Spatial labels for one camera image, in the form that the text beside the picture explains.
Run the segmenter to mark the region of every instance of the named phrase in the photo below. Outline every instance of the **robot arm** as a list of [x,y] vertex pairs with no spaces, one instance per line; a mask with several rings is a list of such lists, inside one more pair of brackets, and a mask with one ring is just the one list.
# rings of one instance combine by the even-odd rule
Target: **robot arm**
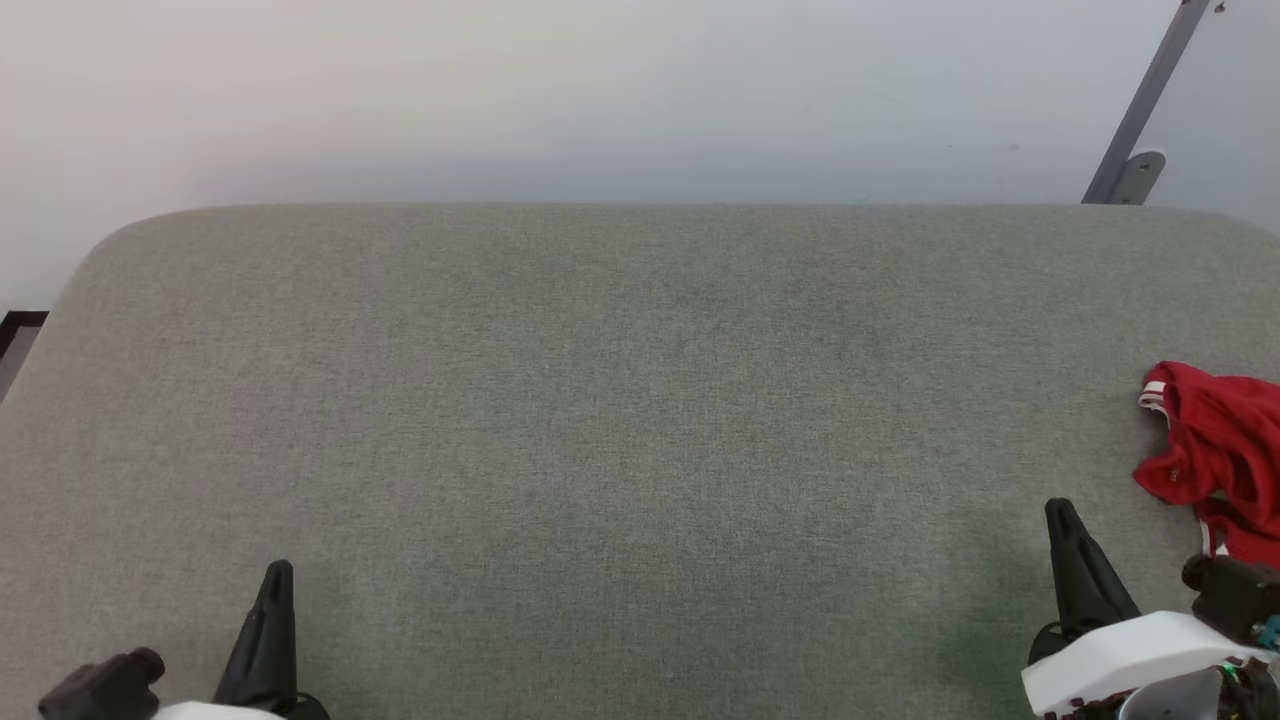
[[41,698],[37,710],[44,720],[329,720],[320,702],[298,692],[293,565],[288,560],[266,568],[212,705],[187,702],[160,710],[150,685],[164,671],[164,661],[152,650],[116,655],[68,675]]
[[1070,501],[1051,500],[1044,512],[1060,620],[1036,637],[1023,670],[1038,716],[1277,715],[1268,666],[1280,659],[1280,575],[1194,557],[1183,571],[1201,593],[1192,614],[1142,615]]

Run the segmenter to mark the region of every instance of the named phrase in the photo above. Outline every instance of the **gray upholstered cushion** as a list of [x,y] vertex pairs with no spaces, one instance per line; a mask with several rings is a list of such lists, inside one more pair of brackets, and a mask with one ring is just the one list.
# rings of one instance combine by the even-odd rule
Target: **gray upholstered cushion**
[[1276,240],[1134,208],[294,206],[120,231],[0,405],[0,715],[147,644],[207,698],[266,564],[355,717],[1020,717],[1075,500],[1178,359],[1280,377]]

